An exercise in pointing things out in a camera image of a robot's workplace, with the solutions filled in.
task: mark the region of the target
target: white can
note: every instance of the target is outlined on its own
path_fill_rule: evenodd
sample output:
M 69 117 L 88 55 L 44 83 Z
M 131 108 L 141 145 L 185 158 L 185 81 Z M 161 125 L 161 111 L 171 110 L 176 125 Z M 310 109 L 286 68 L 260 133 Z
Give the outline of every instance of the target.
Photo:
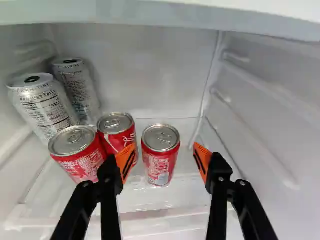
M 55 77 L 63 83 L 80 122 L 96 125 L 101 117 L 99 100 L 89 69 L 81 58 L 59 58 L 52 62 Z
M 45 145 L 57 132 L 79 122 L 63 86 L 49 73 L 26 74 L 7 87 L 13 105 Z

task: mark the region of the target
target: red can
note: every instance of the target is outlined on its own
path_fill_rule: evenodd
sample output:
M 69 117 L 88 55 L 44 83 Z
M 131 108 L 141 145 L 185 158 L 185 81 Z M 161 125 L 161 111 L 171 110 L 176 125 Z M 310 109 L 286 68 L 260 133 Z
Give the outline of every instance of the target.
M 58 132 L 49 141 L 48 149 L 77 184 L 97 182 L 97 170 L 107 158 L 95 129 L 87 125 L 70 126 Z
M 180 148 L 178 130 L 168 124 L 149 126 L 142 133 L 141 147 L 148 182 L 155 186 L 169 184 Z
M 116 155 L 133 143 L 137 146 L 135 121 L 129 113 L 112 112 L 104 115 L 97 123 L 97 131 L 107 154 Z

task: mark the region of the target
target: soda can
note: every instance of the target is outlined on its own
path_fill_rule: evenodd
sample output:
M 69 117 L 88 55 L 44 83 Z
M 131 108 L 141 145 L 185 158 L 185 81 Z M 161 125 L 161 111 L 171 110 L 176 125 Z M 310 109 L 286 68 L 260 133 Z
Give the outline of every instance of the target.
M 51 74 L 26 74 L 7 87 L 13 105 L 45 145 L 59 131 L 79 123 L 63 86 Z
M 59 58 L 52 62 L 52 68 L 57 80 L 63 83 L 81 124 L 95 126 L 101 117 L 100 103 L 84 60 Z
M 104 115 L 97 123 L 97 131 L 107 154 L 116 155 L 132 143 L 137 146 L 135 121 L 126 112 L 112 112 Z
M 107 158 L 95 129 L 88 125 L 70 126 L 49 142 L 51 157 L 77 184 L 98 181 L 98 168 Z
M 149 126 L 142 133 L 141 148 L 148 182 L 155 186 L 168 185 L 180 148 L 178 130 L 168 124 Z

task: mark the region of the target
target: can rim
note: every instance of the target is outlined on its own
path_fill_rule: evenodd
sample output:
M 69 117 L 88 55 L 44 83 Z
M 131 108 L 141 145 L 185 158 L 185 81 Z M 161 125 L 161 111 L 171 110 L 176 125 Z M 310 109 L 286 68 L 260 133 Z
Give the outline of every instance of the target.
M 151 128 L 154 128 L 154 127 L 167 127 L 169 129 L 171 129 L 175 134 L 176 134 L 176 142 L 175 144 L 168 148 L 168 149 L 165 149 L 165 150 L 157 150 L 157 149 L 154 149 L 152 148 L 150 145 L 148 145 L 145 141 L 145 135 L 146 135 L 146 132 L 151 129 Z M 169 152 L 171 151 L 172 149 L 174 149 L 175 147 L 177 147 L 180 143 L 180 134 L 179 134 L 179 131 L 174 127 L 174 126 L 171 126 L 169 124 L 165 124 L 165 123 L 156 123 L 156 124 L 152 124 L 152 125 L 149 125 L 147 126 L 143 132 L 142 132 L 142 136 L 141 136 L 141 141 L 143 142 L 143 144 L 150 150 L 154 151 L 154 152 L 157 152 L 157 153 L 165 153 L 165 152 Z
M 128 117 L 130 120 L 131 120 L 131 124 L 130 126 L 128 126 L 127 128 L 121 130 L 121 131 L 117 131 L 117 132 L 108 132 L 108 131 L 102 131 L 101 128 L 100 128 L 100 124 L 103 120 L 105 120 L 106 117 L 110 117 L 112 115 L 124 115 L 126 117 Z M 122 112 L 122 111 L 113 111 L 113 112 L 110 112 L 110 113 L 106 113 L 104 114 L 102 117 L 100 117 L 100 119 L 98 120 L 98 122 L 96 123 L 96 128 L 104 133 L 104 134 L 108 134 L 108 135 L 117 135 L 117 134 L 121 134 L 125 131 L 127 131 L 129 128 L 131 128 L 133 126 L 133 124 L 135 124 L 135 121 L 134 121 L 134 118 L 127 112 Z
M 43 82 L 41 83 L 35 83 L 35 84 L 31 84 L 29 86 L 13 86 L 15 84 L 15 81 L 17 80 L 22 80 L 24 78 L 27 78 L 27 77 L 41 77 L 41 76 L 45 76 L 47 77 L 47 79 L 45 79 Z M 49 83 L 51 81 L 55 80 L 54 76 L 50 73 L 47 73 L 47 72 L 35 72 L 35 73 L 27 73 L 27 74 L 23 74 L 23 75 L 20 75 L 18 77 L 14 77 L 12 79 L 10 79 L 9 81 L 7 81 L 5 83 L 5 86 L 8 88 L 8 89 L 11 89 L 11 90 L 15 90 L 15 89 L 24 89 L 24 88 L 31 88 L 31 87 L 35 87 L 37 85 L 42 85 L 42 84 L 46 84 L 46 83 Z
M 55 140 L 58 138 L 58 136 L 60 136 L 61 134 L 71 130 L 71 129 L 77 129 L 77 128 L 84 128 L 84 129 L 88 129 L 90 131 L 92 131 L 94 134 L 93 134 L 93 138 L 92 140 L 88 143 L 88 145 L 84 148 L 82 148 L 81 150 L 78 150 L 78 151 L 74 151 L 72 153 L 68 153 L 68 154 L 56 154 L 54 153 L 53 151 L 53 145 L 54 145 L 54 142 Z M 53 156 L 57 156 L 57 157 L 69 157 L 69 156 L 73 156 L 75 154 L 78 154 L 82 151 L 84 151 L 85 149 L 87 149 L 92 143 L 93 141 L 95 140 L 96 138 L 96 131 L 95 129 L 92 127 L 92 126 L 89 126 L 89 125 L 73 125 L 73 126 L 69 126 L 69 127 L 66 127 L 65 129 L 57 132 L 50 140 L 49 140 L 49 143 L 48 143 L 48 150 L 50 152 L 51 155 Z
M 64 62 L 67 60 L 77 60 L 78 62 Z M 51 64 L 53 66 L 69 66 L 69 65 L 74 65 L 74 64 L 79 64 L 82 63 L 84 60 L 80 57 L 76 57 L 76 56 L 64 56 L 64 57 L 58 57 L 56 59 L 54 59 Z

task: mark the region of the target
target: can lid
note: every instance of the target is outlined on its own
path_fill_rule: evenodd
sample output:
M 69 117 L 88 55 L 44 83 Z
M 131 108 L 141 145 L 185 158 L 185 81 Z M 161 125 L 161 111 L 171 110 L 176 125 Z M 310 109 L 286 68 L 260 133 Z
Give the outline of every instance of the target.
M 72 66 L 74 64 L 82 63 L 83 60 L 79 57 L 59 57 L 53 60 L 51 63 L 52 65 L 59 67 L 59 66 Z
M 173 126 L 157 123 L 143 131 L 142 141 L 155 152 L 166 152 L 179 144 L 180 135 Z
M 9 89 L 16 89 L 16 88 L 29 88 L 35 87 L 36 85 L 45 84 L 50 82 L 54 79 L 50 73 L 40 72 L 40 73 L 29 73 L 19 77 L 16 77 L 10 80 L 6 86 Z
M 134 123 L 132 116 L 126 112 L 111 112 L 100 118 L 97 123 L 99 131 L 113 135 L 124 132 Z
M 48 149 L 55 156 L 71 156 L 86 149 L 94 141 L 95 135 L 96 131 L 91 126 L 70 126 L 50 139 Z

